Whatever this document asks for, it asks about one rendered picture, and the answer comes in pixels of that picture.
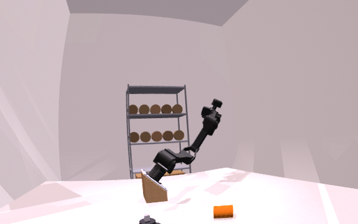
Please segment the orange knob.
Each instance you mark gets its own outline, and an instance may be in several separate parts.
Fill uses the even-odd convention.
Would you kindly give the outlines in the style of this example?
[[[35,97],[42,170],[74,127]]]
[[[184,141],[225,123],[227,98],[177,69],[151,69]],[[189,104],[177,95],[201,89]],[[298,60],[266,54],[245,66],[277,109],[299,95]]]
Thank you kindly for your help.
[[[214,206],[214,218],[233,218],[233,205]]]

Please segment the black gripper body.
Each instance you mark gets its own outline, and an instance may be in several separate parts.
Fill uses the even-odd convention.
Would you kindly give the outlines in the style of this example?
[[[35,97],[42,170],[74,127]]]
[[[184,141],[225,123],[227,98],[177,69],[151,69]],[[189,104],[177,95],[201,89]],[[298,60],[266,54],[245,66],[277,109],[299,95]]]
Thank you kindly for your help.
[[[213,111],[212,112],[210,112],[209,114],[210,115],[212,115],[213,113],[219,113],[219,112],[217,112],[216,111],[216,108],[217,107],[221,107],[221,105],[222,105],[222,102],[220,101],[220,100],[218,100],[218,99],[213,99],[213,101],[212,101],[212,105],[213,105]]]

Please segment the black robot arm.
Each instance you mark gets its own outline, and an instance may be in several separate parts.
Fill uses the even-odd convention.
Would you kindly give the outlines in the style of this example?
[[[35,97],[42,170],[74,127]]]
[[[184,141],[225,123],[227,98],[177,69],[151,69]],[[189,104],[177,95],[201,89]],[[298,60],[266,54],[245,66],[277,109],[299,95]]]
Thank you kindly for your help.
[[[203,107],[203,110],[201,112],[202,118],[205,118],[203,122],[203,128],[199,133],[198,137],[193,142],[193,144],[191,144],[189,147],[183,148],[180,151],[180,153],[174,153],[170,149],[164,149],[162,151],[159,151],[153,161],[156,165],[151,169],[151,172],[149,173],[146,172],[146,174],[150,176],[153,180],[161,184],[159,181],[160,179],[162,179],[162,176],[166,172],[171,174],[176,163],[183,162],[187,165],[190,164],[195,159],[196,153],[197,151],[199,151],[199,147],[203,143],[206,136],[207,135],[212,136],[214,131],[218,128],[221,114],[213,113],[212,115],[210,115],[209,113],[212,111],[213,108],[211,107],[210,108],[206,106]],[[194,152],[194,156],[186,152],[189,150]],[[158,163],[166,167],[168,171]]]

